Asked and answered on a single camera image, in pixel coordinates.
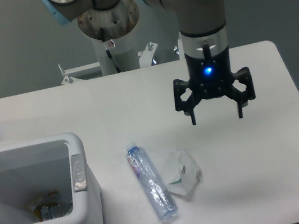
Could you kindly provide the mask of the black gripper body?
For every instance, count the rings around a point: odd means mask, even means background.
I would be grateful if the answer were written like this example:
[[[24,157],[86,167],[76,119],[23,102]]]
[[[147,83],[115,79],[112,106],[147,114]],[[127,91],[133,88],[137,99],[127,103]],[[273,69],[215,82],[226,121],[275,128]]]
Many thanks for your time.
[[[237,89],[233,86],[235,78],[230,68],[229,48],[208,60],[186,56],[186,61],[191,102],[237,95]]]

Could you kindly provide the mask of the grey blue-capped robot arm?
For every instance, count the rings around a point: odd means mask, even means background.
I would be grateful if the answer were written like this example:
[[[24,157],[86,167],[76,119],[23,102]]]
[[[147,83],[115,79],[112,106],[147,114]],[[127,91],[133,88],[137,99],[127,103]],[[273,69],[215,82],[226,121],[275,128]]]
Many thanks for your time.
[[[96,45],[104,75],[140,67],[132,33],[139,21],[136,0],[41,0],[60,24],[77,21]],[[203,99],[228,97],[241,111],[255,98],[248,67],[232,72],[229,60],[224,0],[140,0],[175,13],[181,54],[189,80],[173,81],[175,109],[194,116]]]

